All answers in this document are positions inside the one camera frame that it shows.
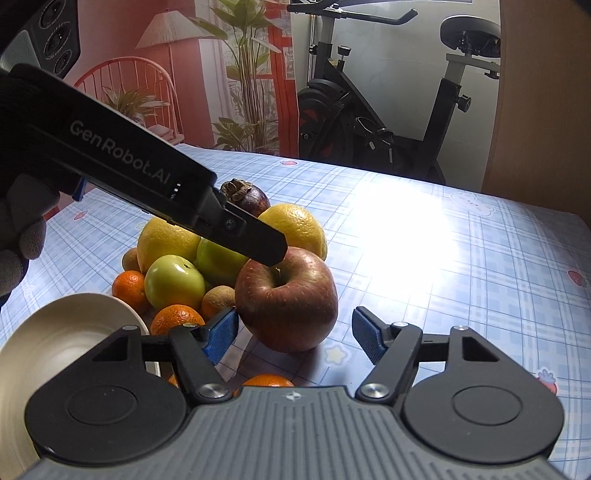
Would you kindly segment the grey gloved left hand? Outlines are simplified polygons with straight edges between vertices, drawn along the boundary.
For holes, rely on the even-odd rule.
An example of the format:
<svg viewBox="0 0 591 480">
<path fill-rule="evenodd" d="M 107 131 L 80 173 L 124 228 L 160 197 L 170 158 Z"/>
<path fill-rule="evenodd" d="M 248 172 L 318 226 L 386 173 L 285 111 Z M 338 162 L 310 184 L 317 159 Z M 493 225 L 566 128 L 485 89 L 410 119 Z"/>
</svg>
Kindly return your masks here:
<svg viewBox="0 0 591 480">
<path fill-rule="evenodd" d="M 1 305 L 37 259 L 46 235 L 44 216 L 57 206 L 60 194 L 46 183 L 20 174 L 1 192 Z"/>
</svg>

